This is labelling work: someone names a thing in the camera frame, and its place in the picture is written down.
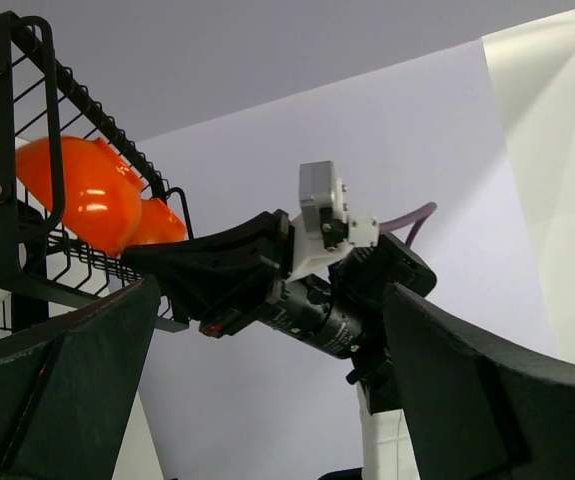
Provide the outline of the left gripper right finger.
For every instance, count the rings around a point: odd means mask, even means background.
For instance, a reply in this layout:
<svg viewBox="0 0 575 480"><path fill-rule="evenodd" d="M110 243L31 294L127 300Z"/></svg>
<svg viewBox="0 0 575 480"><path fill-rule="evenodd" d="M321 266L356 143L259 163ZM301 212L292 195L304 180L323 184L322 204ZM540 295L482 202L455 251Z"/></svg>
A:
<svg viewBox="0 0 575 480"><path fill-rule="evenodd" d="M575 364L384 293L395 379L423 479L575 479Z"/></svg>

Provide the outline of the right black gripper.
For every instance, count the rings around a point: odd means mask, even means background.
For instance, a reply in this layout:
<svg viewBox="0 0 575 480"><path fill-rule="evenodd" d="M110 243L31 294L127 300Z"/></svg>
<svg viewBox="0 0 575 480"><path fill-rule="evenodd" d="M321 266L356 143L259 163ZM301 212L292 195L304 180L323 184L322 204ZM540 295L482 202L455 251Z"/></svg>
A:
<svg viewBox="0 0 575 480"><path fill-rule="evenodd" d="M251 323L290 267L289 217L262 212L241 225L208 236L127 248L121 263L164 279L173 316L194 320L206 336L233 335Z"/></svg>

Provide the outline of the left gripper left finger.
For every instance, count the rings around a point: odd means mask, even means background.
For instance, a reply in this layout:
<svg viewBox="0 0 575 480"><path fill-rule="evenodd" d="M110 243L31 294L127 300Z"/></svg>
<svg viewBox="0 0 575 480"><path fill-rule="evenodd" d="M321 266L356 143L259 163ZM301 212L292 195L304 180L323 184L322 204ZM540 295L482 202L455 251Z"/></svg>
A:
<svg viewBox="0 0 575 480"><path fill-rule="evenodd" d="M0 479L109 479L161 293L146 277L0 339Z"/></svg>

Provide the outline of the orange bowl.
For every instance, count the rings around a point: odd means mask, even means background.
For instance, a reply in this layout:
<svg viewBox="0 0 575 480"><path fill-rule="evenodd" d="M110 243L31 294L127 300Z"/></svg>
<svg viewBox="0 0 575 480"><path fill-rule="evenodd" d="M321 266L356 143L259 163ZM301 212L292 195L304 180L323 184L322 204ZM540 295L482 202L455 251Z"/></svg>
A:
<svg viewBox="0 0 575 480"><path fill-rule="evenodd" d="M144 183L101 138L61 138L65 209L62 223L111 257L126 248L141 216ZM20 182L47 210L53 206L49 140L16 149Z"/></svg>
<svg viewBox="0 0 575 480"><path fill-rule="evenodd" d="M128 245L163 244L183 241L187 228L159 198L141 202L141 216Z"/></svg>

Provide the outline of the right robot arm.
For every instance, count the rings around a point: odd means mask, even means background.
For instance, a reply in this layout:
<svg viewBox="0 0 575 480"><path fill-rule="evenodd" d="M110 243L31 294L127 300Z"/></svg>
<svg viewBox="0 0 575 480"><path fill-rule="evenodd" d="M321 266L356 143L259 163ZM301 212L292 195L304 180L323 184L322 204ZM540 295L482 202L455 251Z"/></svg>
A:
<svg viewBox="0 0 575 480"><path fill-rule="evenodd" d="M333 479L380 477L375 441L400 397L383 322L384 289L399 283L422 297L436 286L431 268L411 249L435 212L433 202L379 224L375 240L332 260L328 279L296 270L297 227L283 210L262 212L229 230L198 239L128 247L123 265L158 281L181 328L192 320L208 337L233 336L258 322L353 368L367 456L361 469Z"/></svg>

